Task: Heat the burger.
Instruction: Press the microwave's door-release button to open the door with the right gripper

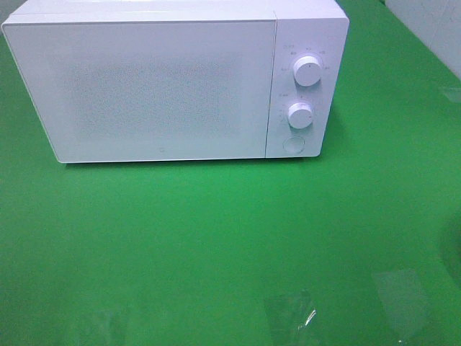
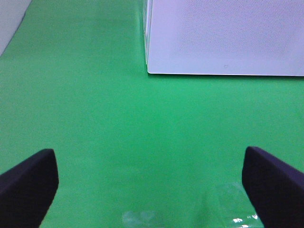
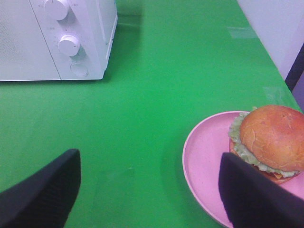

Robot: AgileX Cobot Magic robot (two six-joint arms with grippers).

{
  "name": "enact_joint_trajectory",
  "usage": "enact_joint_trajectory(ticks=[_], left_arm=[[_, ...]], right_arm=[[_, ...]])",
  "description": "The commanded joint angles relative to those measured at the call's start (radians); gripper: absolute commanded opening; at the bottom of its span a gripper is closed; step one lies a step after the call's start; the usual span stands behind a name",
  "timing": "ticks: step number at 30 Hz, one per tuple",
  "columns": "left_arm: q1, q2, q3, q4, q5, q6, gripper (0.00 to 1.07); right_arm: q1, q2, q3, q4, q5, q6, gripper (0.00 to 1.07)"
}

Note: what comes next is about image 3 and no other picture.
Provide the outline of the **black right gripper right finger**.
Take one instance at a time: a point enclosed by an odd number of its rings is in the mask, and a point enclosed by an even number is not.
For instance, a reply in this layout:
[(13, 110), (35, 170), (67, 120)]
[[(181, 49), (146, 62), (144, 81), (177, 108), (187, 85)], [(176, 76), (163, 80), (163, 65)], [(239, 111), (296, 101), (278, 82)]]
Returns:
[(221, 157), (218, 189), (235, 228), (302, 228), (304, 201), (236, 155)]

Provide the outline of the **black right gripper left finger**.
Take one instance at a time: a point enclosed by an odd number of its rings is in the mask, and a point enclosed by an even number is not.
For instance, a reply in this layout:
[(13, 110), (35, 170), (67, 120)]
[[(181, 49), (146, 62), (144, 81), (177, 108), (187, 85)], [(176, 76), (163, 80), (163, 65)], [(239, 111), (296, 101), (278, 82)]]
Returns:
[(81, 183), (80, 151), (70, 149), (1, 192), (2, 228), (62, 228)]

